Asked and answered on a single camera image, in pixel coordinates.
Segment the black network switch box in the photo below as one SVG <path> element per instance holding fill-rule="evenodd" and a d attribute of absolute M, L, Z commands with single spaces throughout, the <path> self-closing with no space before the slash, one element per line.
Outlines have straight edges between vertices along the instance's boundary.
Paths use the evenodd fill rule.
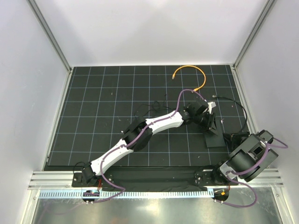
<path fill-rule="evenodd" d="M 226 143 L 223 137 L 222 123 L 219 119 L 215 120 L 217 134 L 204 133 L 205 143 L 207 148 L 225 147 Z"/>

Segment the black power adapter with cord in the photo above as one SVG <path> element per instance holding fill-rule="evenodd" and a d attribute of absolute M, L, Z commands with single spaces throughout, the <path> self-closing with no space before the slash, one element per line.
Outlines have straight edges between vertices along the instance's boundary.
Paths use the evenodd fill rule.
<path fill-rule="evenodd" d="M 174 101 L 175 105 L 171 106 L 171 102 L 168 103 L 167 99 L 168 95 L 164 94 L 162 101 L 154 100 L 140 103 L 137 108 L 133 110 L 133 116 L 136 118 L 156 118 L 175 111 L 177 108 L 177 101 Z"/>

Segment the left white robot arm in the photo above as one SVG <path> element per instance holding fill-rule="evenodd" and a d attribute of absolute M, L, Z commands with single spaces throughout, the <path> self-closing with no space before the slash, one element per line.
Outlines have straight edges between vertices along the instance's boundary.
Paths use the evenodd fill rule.
<path fill-rule="evenodd" d="M 89 186 L 97 185 L 100 176 L 124 156 L 145 148 L 150 138 L 162 131 L 195 123 L 204 132 L 212 130 L 215 102 L 198 100 L 178 107 L 176 110 L 156 118 L 137 117 L 124 131 L 120 140 L 101 157 L 82 167 L 82 180 Z"/>

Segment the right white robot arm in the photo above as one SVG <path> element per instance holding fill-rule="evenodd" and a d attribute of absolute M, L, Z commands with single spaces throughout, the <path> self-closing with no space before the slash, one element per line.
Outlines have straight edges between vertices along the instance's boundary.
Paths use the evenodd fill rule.
<path fill-rule="evenodd" d="M 226 160 L 219 162 L 210 174 L 216 185 L 230 183 L 230 179 L 239 177 L 250 182 L 278 158 L 278 154 L 267 148 L 274 140 L 273 135 L 262 130 L 256 134 L 243 132 L 224 134 L 225 140 L 233 151 Z"/>

